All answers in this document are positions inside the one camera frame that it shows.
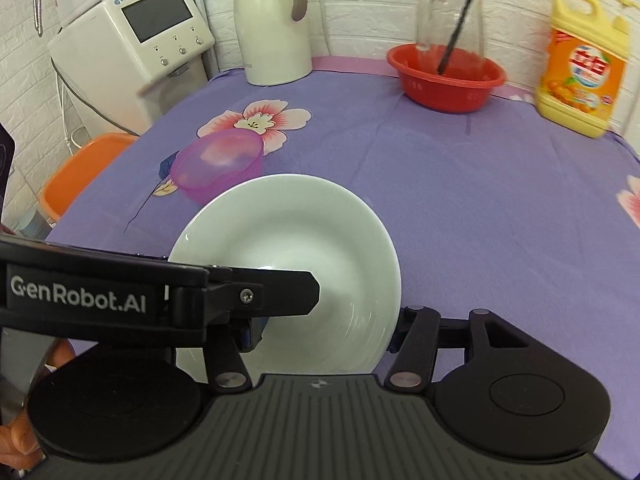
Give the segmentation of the person's left hand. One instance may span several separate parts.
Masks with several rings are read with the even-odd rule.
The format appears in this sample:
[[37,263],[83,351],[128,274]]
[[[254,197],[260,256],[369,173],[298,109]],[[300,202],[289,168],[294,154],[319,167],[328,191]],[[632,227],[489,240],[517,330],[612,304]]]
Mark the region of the person's left hand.
[[[57,370],[76,356],[70,342],[62,339],[53,348],[46,367]],[[6,426],[1,427],[1,454],[3,466],[13,470],[31,470],[44,459],[44,454],[25,410]]]

